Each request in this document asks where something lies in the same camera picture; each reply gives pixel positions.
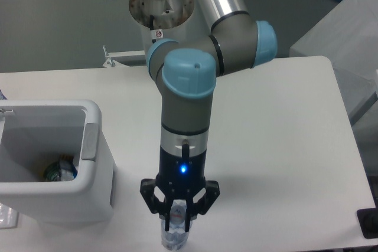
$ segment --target metal bracket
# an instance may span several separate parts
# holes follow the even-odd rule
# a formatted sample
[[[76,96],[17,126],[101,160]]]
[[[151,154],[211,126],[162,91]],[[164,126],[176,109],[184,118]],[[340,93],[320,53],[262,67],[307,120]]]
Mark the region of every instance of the metal bracket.
[[[104,50],[106,60],[103,65],[104,67],[116,67],[119,65],[142,66],[146,64],[144,50],[109,53],[105,45],[102,48]]]

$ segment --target table surface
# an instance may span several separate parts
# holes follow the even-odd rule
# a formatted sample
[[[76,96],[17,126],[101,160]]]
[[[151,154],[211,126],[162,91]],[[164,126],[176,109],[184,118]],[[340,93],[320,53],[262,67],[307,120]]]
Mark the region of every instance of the table surface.
[[[139,194],[158,171],[161,97],[145,67],[0,74],[9,99],[90,99],[118,165],[114,217],[52,225],[24,215],[2,252],[165,251]],[[307,251],[378,244],[356,211],[374,206],[330,62],[287,58],[217,81],[205,175],[221,195],[183,251]]]

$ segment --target black ring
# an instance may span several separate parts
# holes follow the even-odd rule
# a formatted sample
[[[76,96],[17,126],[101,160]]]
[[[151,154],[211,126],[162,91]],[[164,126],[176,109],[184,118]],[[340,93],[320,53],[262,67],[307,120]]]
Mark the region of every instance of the black ring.
[[[214,48],[217,51],[218,62],[219,62],[219,76],[223,76],[223,74],[224,74],[224,59],[223,59],[222,50],[220,49],[219,42],[217,41],[217,39],[213,35],[209,35],[208,37],[213,42]]]
[[[199,134],[203,134],[205,133],[206,131],[208,131],[209,127],[206,127],[205,129],[202,129],[202,130],[199,130],[199,131],[193,131],[193,132],[185,132],[185,131],[177,131],[177,130],[174,130],[172,128],[169,128],[167,125],[165,125],[164,123],[161,123],[161,126],[167,130],[168,132],[171,132],[173,134],[177,134],[177,135],[182,135],[182,136],[195,136],[195,135],[199,135]]]
[[[211,32],[213,32],[213,30],[215,29],[215,27],[221,23],[223,20],[231,17],[231,16],[235,16],[235,15],[239,15],[239,14],[246,14],[246,15],[249,15],[249,13],[247,11],[234,11],[234,12],[231,12],[230,14],[227,14],[225,16],[222,16],[220,17],[217,21],[215,21],[215,23],[211,26]]]
[[[158,81],[159,73],[161,72],[161,70],[163,69],[163,67],[164,67],[164,63],[161,64],[161,66],[160,66],[159,69],[158,69],[158,72],[156,73],[155,82]]]

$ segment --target blue led light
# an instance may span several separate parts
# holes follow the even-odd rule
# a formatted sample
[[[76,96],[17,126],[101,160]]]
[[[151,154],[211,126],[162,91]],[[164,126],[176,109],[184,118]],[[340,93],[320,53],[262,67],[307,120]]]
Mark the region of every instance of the blue led light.
[[[180,171],[182,172],[182,173],[186,173],[186,171],[187,171],[187,166],[186,165],[181,165],[181,167],[180,167]]]

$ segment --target white trash bin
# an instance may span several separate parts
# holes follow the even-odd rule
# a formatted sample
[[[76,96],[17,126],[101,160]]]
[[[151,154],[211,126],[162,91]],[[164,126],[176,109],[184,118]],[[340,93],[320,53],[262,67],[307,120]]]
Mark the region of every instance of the white trash bin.
[[[61,155],[77,176],[45,181]],[[0,203],[45,222],[108,220],[115,172],[96,103],[0,100]]]

